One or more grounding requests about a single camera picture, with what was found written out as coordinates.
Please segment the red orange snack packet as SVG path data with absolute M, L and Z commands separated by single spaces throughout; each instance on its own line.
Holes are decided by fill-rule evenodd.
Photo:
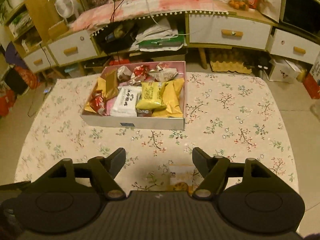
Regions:
M 97 114 L 106 115 L 106 101 L 102 90 L 97 90 L 92 94 L 89 105 Z

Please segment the white pecan snack packet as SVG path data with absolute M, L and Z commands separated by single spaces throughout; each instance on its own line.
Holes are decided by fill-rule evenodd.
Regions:
M 137 117 L 136 104 L 142 92 L 141 87 L 122 86 L 110 116 Z

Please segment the yellow snack packet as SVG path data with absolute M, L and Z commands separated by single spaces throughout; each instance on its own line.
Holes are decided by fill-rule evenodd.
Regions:
M 137 101 L 136 108 L 140 110 L 163 109 L 166 105 L 163 101 L 163 93 L 166 87 L 163 82 L 143 82 L 141 97 Z

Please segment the gold snack packet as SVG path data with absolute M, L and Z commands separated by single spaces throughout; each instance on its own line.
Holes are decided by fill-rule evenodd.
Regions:
M 110 72 L 107 72 L 101 76 L 102 79 L 105 80 L 105 94 L 104 97 L 106 100 L 110 100 L 115 98 L 119 94 L 118 90 L 118 78 L 117 78 L 117 70 L 114 69 Z

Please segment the clear cookie packet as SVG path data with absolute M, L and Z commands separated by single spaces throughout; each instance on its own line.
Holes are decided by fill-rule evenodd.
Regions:
M 169 166 L 169 191 L 187 191 L 192 195 L 200 185 L 203 178 L 194 165 L 170 165 Z

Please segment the pink snack bar packet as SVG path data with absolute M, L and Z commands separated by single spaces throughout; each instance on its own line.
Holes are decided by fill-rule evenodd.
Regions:
M 116 99 L 117 99 L 117 98 L 114 97 L 114 98 L 112 98 L 112 99 L 110 99 L 110 100 L 107 100 L 107 102 L 106 102 L 106 111 L 105 111 L 106 116 L 110 116 L 110 114 L 111 114 L 111 109 L 112 109 L 112 107 L 114 106 L 114 103 L 115 103 Z

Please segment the red snack pouch white label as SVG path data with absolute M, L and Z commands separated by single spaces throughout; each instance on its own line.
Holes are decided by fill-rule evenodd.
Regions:
M 129 81 L 127 84 L 129 86 L 139 86 L 142 82 L 146 80 L 149 75 L 150 66 L 147 64 L 143 64 L 140 66 L 136 66 L 131 74 Z

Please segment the yellow paper liner left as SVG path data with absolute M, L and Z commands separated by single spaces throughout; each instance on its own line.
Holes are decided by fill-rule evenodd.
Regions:
M 97 91 L 97 90 L 102 90 L 102 93 L 103 93 L 103 96 L 104 96 L 104 94 L 105 94 L 105 85 L 106 85 L 105 80 L 102 79 L 101 77 L 99 77 L 99 78 L 97 79 L 97 83 L 96 83 L 96 85 L 95 85 L 95 87 L 94 87 L 94 89 L 93 89 L 93 92 L 91 93 L 88 101 L 86 102 L 86 104 L 85 104 L 85 106 L 84 106 L 84 110 L 85 110 L 85 111 L 88 111 L 88 112 L 91 112 L 91 113 L 96 113 L 96 112 L 93 111 L 93 109 L 90 107 L 89 101 L 90 101 L 91 98 L 92 98 L 92 94 L 93 94 L 95 91 Z

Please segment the yellow paper liner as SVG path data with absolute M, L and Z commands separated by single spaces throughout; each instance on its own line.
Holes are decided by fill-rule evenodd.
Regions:
M 161 110 L 154 110 L 152 117 L 182 118 L 183 112 L 180 108 L 180 93 L 183 86 L 184 78 L 168 81 L 163 92 L 163 102 L 166 107 Z
M 91 112 L 91 113 L 96 113 L 96 112 L 93 111 L 93 109 L 90 107 L 89 101 L 90 101 L 91 98 L 92 98 L 92 94 L 93 94 L 95 91 L 97 91 L 97 90 L 102 90 L 102 93 L 103 93 L 103 96 L 104 96 L 104 94 L 105 94 L 105 85 L 106 85 L 105 80 L 102 79 L 101 77 L 99 77 L 99 78 L 97 79 L 97 83 L 96 83 L 96 85 L 95 85 L 95 87 L 94 87 L 94 89 L 93 89 L 93 92 L 91 93 L 88 101 L 86 102 L 86 104 L 85 104 L 85 106 L 84 106 L 84 110 L 85 110 L 85 111 L 88 111 L 88 112 Z

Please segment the pink cardboard box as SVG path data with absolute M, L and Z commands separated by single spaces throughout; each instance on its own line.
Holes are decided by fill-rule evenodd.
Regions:
M 185 62 L 129 63 L 105 67 L 81 117 L 89 126 L 183 130 Z

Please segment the yellow egg tray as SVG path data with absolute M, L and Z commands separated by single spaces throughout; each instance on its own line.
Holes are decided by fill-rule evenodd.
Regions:
M 252 74 L 250 65 L 245 64 L 247 62 L 246 55 L 237 49 L 211 49 L 209 61 L 213 72 Z

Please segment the white paper bag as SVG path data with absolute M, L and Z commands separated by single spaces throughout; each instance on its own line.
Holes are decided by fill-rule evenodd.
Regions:
M 282 57 L 272 57 L 270 64 L 270 72 L 267 74 L 269 81 L 293 83 L 298 75 L 302 73 L 295 63 Z

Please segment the small white drawer far left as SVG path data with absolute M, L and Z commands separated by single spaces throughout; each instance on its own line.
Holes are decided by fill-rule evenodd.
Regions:
M 33 73 L 57 66 L 55 59 L 47 47 L 41 47 L 24 57 L 23 60 Z

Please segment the white drawer right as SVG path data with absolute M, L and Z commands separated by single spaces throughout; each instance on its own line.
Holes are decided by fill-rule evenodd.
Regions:
M 286 31 L 275 29 L 269 36 L 267 51 L 271 55 L 314 64 L 319 55 L 319 44 Z

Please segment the pink table runner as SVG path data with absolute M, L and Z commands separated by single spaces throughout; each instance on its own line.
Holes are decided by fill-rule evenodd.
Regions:
M 69 29 L 72 32 L 95 31 L 110 23 L 153 15 L 174 14 L 180 12 L 212 14 L 227 12 L 214 0 L 123 0 L 104 4 L 83 12 Z

